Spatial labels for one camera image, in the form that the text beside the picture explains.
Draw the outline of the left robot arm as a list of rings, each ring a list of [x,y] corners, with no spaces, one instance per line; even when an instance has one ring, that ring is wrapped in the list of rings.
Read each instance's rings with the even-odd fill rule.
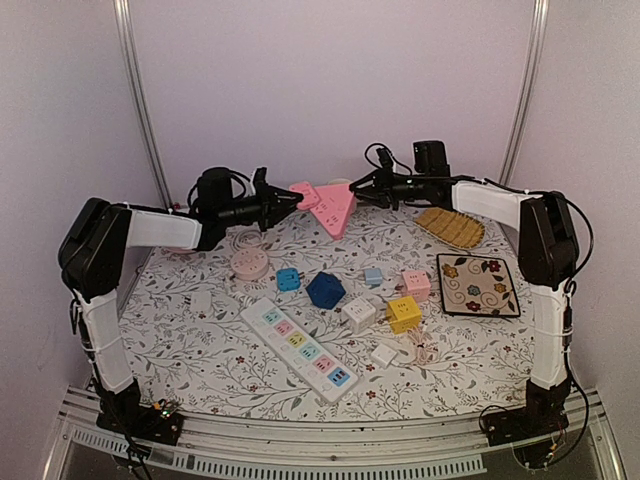
[[[196,183],[198,198],[188,212],[110,203],[91,198],[84,205],[58,253],[63,283],[72,292],[72,325],[79,331],[93,366],[101,419],[128,434],[141,433],[149,419],[177,419],[170,403],[145,407],[125,354],[119,329],[117,286],[127,249],[165,247],[209,252],[230,227],[257,224],[266,231],[302,205],[313,189],[285,190],[266,181],[259,168],[252,195],[234,196],[234,172],[213,168]],[[336,403],[358,383],[358,375],[286,315],[261,298],[240,312],[244,322],[325,402]]]

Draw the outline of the pink wedge power socket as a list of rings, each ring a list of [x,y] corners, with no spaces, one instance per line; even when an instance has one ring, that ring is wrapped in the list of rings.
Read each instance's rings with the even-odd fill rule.
[[[303,195],[297,204],[302,211],[310,211],[333,240],[341,240],[349,219],[356,209],[356,198],[348,183],[313,186],[299,182],[289,190]]]

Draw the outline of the white multicolour power strip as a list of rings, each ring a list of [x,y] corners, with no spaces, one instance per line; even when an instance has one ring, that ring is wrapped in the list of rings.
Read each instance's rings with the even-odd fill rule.
[[[256,335],[324,402],[335,404],[359,376],[318,343],[271,300],[261,298],[240,312]]]

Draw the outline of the dark blue cube socket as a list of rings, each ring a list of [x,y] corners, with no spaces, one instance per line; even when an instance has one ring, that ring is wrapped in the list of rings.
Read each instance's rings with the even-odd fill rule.
[[[315,307],[331,310],[343,299],[346,291],[333,274],[319,272],[306,286],[306,292]]]

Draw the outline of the round pink socket base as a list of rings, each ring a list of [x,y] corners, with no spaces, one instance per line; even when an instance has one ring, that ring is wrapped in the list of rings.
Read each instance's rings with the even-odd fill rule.
[[[269,259],[267,254],[258,248],[246,248],[236,252],[230,260],[233,273],[243,281],[256,281],[267,274]]]

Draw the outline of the pale blue cube plug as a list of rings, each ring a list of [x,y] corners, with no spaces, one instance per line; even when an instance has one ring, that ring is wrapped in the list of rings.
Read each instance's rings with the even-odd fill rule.
[[[363,270],[364,281],[367,286],[380,286],[384,276],[380,268],[366,268]]]

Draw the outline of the yellow cube socket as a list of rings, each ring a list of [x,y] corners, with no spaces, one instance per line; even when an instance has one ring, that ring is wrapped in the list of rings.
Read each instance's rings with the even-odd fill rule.
[[[385,318],[395,335],[416,328],[422,318],[422,312],[412,296],[390,300],[387,303]]]

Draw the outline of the pink cube socket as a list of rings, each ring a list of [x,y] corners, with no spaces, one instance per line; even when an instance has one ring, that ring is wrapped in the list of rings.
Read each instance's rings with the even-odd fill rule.
[[[401,293],[403,296],[410,296],[418,303],[428,300],[431,292],[431,282],[425,271],[405,270],[401,276]]]

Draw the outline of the white tiger cube socket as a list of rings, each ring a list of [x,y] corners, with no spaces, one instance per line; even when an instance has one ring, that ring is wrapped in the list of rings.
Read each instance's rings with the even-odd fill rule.
[[[342,322],[353,334],[360,334],[373,325],[377,310],[375,306],[363,297],[358,297],[347,303],[341,310]]]

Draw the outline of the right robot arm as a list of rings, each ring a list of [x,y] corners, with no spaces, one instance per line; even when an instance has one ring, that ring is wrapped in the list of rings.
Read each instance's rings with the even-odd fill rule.
[[[535,350],[526,407],[516,422],[524,435],[539,435],[554,422],[571,389],[565,358],[573,334],[570,298],[579,245],[568,200],[555,191],[516,191],[469,176],[401,175],[384,169],[372,174],[370,187],[354,192],[380,208],[396,210],[401,202],[425,200],[517,231],[518,267],[534,307]]]

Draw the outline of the light blue cube plug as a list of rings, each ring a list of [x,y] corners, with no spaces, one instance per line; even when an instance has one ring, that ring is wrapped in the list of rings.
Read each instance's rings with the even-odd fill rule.
[[[304,274],[296,268],[284,268],[276,272],[276,283],[280,292],[297,291],[301,287]]]

